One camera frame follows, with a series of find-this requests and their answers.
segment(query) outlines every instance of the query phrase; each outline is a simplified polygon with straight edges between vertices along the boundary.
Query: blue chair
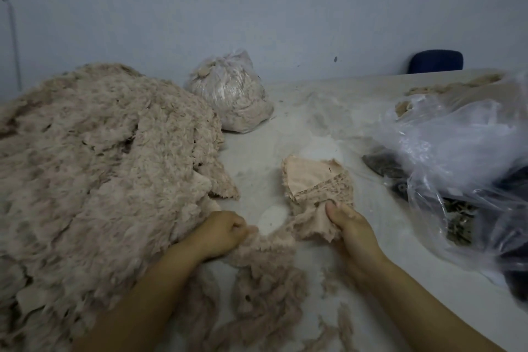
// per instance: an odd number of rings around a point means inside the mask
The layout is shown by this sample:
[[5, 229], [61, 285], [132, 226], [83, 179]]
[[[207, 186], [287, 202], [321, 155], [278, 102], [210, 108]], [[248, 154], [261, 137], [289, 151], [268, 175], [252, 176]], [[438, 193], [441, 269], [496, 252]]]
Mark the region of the blue chair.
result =
[[463, 67], [464, 56], [456, 50], [424, 50], [412, 57], [407, 74], [462, 70]]

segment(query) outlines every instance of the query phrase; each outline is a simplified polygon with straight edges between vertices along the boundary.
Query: white table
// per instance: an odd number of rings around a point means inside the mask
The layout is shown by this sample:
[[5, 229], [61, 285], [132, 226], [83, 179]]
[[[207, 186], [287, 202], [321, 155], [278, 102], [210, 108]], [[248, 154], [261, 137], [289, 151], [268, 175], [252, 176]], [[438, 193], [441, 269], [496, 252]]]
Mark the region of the white table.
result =
[[[507, 351], [526, 351], [528, 313], [516, 305], [507, 289], [493, 285], [481, 274], [439, 260], [425, 249], [413, 234], [406, 204], [394, 199], [381, 179], [360, 160], [367, 151], [361, 137], [381, 112], [394, 105], [391, 100], [414, 86], [467, 81], [485, 72], [464, 70], [268, 86], [276, 107], [273, 118], [251, 133], [225, 136], [221, 160], [239, 187], [241, 198], [238, 202], [222, 201], [222, 207], [270, 230], [288, 213], [281, 184], [281, 160], [291, 153], [316, 159], [337, 158], [350, 169], [356, 208], [372, 224], [386, 255], [477, 331]], [[332, 100], [339, 105], [330, 108]], [[327, 117], [322, 117], [319, 109], [325, 106]], [[350, 139], [336, 142], [343, 134]], [[302, 339], [317, 336], [318, 314], [335, 323], [341, 301], [351, 306], [355, 344], [361, 352], [407, 350], [375, 302], [352, 290], [321, 298], [321, 268], [332, 266], [333, 258], [326, 246], [305, 243], [298, 251], [297, 265], [307, 270], [310, 296], [304, 304], [304, 319], [295, 331], [297, 341], [287, 344], [284, 350], [299, 350]], [[220, 262], [213, 263], [212, 269], [221, 285], [224, 322], [232, 317], [228, 298], [235, 270]], [[176, 336], [171, 337], [169, 344], [170, 350], [179, 350], [181, 345]], [[335, 342], [330, 350], [339, 348]]]

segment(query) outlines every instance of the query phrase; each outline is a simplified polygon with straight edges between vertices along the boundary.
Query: left hand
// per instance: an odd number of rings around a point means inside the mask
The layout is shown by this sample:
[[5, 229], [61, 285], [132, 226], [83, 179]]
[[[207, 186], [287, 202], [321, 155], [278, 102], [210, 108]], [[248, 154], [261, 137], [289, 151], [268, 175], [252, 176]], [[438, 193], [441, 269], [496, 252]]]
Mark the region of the left hand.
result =
[[234, 211], [214, 211], [185, 241], [207, 260], [228, 253], [255, 230]]

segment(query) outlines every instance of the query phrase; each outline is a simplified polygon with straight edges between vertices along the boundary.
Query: hand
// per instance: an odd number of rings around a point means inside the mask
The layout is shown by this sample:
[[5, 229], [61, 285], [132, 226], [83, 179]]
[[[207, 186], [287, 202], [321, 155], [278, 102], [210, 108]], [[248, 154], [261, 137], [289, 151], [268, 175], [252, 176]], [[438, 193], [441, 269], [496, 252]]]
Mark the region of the hand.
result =
[[214, 211], [184, 241], [196, 249], [201, 260], [207, 260], [236, 248], [254, 228], [234, 211]]
[[348, 273], [360, 289], [367, 287], [373, 270], [388, 261], [372, 227], [365, 217], [344, 203], [336, 206], [328, 201], [325, 208], [330, 221], [343, 232], [343, 239], [336, 243], [336, 248]]

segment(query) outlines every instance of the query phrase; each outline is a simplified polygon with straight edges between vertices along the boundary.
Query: plastic bag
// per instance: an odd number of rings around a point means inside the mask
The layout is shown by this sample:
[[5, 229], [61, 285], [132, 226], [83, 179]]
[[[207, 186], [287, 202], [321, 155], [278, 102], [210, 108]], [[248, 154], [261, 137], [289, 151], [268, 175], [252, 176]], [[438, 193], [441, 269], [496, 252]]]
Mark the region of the plastic bag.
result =
[[466, 269], [501, 271], [528, 299], [528, 81], [406, 99], [373, 138], [384, 148], [363, 161], [409, 201], [421, 241]]
[[252, 131], [274, 111], [245, 50], [204, 60], [190, 74], [185, 88], [208, 102], [223, 130]]

